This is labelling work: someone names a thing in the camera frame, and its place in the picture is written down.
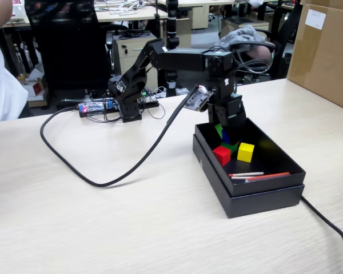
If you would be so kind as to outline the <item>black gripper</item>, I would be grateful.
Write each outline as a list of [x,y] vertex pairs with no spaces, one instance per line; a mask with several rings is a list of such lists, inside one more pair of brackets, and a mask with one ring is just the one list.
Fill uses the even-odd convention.
[[242,95],[236,93],[234,80],[223,80],[211,88],[213,95],[207,102],[209,123],[214,125],[220,138],[223,136],[222,126],[226,126],[230,143],[236,144],[242,138],[246,122]]

